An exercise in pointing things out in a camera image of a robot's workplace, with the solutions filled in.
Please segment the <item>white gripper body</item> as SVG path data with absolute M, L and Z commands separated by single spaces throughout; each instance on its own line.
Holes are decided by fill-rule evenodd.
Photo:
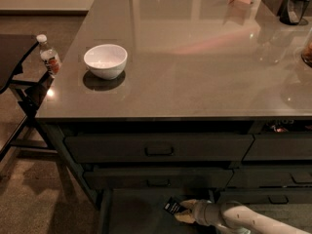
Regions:
M 221 226 L 224 223 L 220 205 L 213 204 L 208 200 L 197 200 L 191 212 L 195 221 L 201 225 Z

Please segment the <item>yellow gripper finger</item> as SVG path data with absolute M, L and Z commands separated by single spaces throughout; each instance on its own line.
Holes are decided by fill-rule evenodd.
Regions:
M 192 212 L 190 210 L 185 210 L 181 213 L 175 214 L 175 219 L 180 222 L 192 224 L 195 222 L 195 218 L 192 215 Z
M 180 204 L 186 209 L 192 209 L 196 203 L 197 203 L 196 199 L 189 199 L 180 202 Z

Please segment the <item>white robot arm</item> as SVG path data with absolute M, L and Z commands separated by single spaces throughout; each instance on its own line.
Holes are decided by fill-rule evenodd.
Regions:
M 208 200 L 186 200 L 175 219 L 184 223 L 213 226 L 221 234 L 309 234 L 271 217 L 259 214 L 236 201 L 214 204 Z

